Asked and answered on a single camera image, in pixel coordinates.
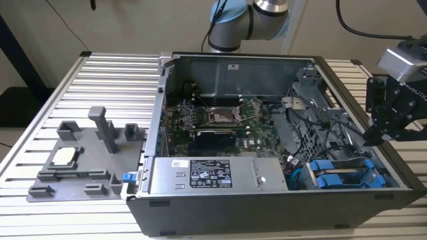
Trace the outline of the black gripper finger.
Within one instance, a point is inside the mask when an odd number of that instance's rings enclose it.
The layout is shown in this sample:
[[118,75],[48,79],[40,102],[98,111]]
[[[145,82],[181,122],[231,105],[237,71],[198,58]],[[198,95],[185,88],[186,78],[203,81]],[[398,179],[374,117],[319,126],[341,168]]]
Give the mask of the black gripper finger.
[[387,129],[389,119],[379,115],[377,112],[371,113],[370,127],[363,133],[363,145],[367,147],[379,146],[383,144],[385,130]]
[[[421,130],[406,129],[411,124],[419,125]],[[406,119],[389,131],[390,137],[398,142],[414,142],[427,140],[427,124],[421,124],[417,119]]]

